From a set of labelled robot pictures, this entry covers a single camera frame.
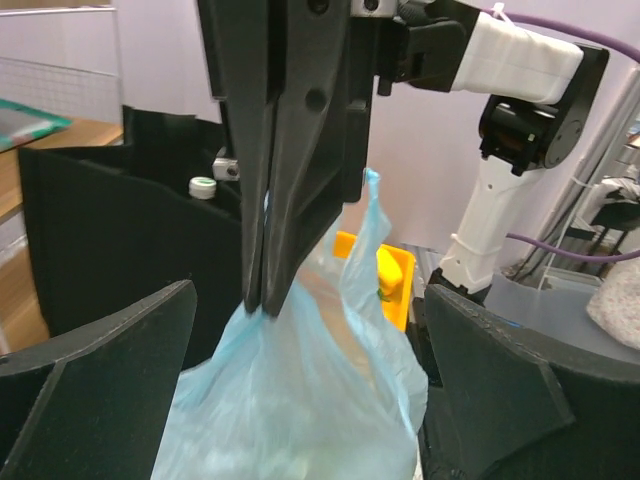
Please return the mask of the green label water bottle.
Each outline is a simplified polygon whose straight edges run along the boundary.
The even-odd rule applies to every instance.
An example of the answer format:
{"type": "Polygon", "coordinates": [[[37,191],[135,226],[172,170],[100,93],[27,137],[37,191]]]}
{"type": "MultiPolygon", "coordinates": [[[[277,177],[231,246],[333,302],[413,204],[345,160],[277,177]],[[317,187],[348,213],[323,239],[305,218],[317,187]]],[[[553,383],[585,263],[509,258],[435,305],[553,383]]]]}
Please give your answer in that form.
{"type": "Polygon", "coordinates": [[[189,180],[189,195],[197,200],[208,201],[215,198],[217,182],[210,177],[196,176],[189,180]]]}

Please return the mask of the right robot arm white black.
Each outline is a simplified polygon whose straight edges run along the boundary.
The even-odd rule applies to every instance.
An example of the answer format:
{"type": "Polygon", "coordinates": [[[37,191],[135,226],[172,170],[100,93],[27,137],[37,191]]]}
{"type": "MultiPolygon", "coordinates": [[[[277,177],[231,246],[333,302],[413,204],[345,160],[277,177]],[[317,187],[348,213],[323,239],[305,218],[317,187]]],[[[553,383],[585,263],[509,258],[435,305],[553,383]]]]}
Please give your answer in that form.
{"type": "Polygon", "coordinates": [[[396,83],[487,96],[482,175],[432,281],[474,301],[525,190],[577,144],[609,60],[460,1],[201,1],[221,154],[242,195],[242,291],[280,312],[305,257],[364,181],[372,98],[396,83]]]}

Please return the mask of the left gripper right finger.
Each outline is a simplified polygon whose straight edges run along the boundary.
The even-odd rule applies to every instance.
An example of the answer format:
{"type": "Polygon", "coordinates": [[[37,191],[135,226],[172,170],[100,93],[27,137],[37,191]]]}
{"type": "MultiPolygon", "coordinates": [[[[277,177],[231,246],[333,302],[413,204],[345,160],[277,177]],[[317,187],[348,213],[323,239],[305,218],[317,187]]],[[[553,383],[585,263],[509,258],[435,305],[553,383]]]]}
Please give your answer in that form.
{"type": "Polygon", "coordinates": [[[424,295],[429,479],[635,479],[639,366],[424,295]]]}

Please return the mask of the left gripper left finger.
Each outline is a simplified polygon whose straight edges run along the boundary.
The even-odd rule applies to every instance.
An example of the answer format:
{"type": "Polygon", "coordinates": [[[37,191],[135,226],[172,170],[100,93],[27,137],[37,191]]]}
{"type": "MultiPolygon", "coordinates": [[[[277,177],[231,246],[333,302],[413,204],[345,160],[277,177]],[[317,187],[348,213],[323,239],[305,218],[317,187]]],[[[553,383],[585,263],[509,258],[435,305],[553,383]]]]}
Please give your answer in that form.
{"type": "Polygon", "coordinates": [[[175,282],[2,356],[2,478],[150,478],[196,305],[175,282]]]}

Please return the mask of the light blue plastic bag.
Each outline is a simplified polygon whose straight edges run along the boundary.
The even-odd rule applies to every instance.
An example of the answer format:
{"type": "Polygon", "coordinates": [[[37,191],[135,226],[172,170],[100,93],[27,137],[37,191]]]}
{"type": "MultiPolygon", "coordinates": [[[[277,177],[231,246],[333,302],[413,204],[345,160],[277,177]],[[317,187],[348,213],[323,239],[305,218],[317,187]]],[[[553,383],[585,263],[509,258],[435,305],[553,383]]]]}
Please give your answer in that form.
{"type": "Polygon", "coordinates": [[[183,372],[156,479],[410,479],[428,378],[384,314],[390,224],[380,177],[346,258],[331,227],[276,317],[238,308],[212,357],[183,372]]]}

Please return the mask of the black fabric grocery bag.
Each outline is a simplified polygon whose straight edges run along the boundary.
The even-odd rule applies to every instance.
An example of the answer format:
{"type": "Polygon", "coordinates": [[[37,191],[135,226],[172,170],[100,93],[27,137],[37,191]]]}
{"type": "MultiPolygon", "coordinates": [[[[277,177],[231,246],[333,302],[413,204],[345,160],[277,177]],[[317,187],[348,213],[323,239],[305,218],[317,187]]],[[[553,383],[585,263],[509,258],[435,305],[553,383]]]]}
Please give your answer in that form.
{"type": "Polygon", "coordinates": [[[242,299],[240,193],[192,199],[225,134],[192,115],[123,110],[117,146],[18,152],[23,215],[42,317],[51,335],[115,313],[179,280],[197,309],[184,366],[214,352],[242,299]]]}

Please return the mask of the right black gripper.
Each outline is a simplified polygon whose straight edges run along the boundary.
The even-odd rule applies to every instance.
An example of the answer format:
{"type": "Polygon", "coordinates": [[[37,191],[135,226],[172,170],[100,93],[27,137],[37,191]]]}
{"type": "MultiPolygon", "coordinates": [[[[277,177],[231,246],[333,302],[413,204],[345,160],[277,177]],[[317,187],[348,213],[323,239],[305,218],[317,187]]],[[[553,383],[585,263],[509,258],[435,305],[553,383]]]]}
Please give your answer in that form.
{"type": "Polygon", "coordinates": [[[317,150],[349,23],[344,201],[361,198],[383,24],[398,1],[289,1],[284,78],[277,103],[262,269],[274,100],[269,94],[269,3],[199,1],[210,88],[238,164],[242,289],[247,311],[277,316],[296,272],[340,211],[331,198],[338,148],[317,150]]]}

